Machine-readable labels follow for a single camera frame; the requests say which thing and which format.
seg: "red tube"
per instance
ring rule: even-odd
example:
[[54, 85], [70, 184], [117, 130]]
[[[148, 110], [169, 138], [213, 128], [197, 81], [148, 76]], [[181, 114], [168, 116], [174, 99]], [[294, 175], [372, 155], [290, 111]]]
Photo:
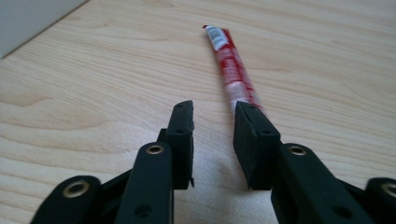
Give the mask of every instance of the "red tube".
[[235, 115], [235, 106], [238, 101], [253, 104], [262, 110], [230, 32], [209, 25], [204, 28], [212, 42], [233, 114]]

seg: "wood grain surface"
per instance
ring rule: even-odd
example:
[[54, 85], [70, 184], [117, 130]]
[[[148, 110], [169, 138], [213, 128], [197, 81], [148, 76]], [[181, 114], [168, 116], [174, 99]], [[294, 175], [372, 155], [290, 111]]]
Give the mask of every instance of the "wood grain surface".
[[196, 187], [175, 223], [277, 223], [233, 152], [204, 24], [231, 31], [283, 142], [360, 188], [396, 178], [395, 1], [91, 0], [0, 61], [0, 223], [29, 223], [66, 178], [130, 169], [185, 100]]

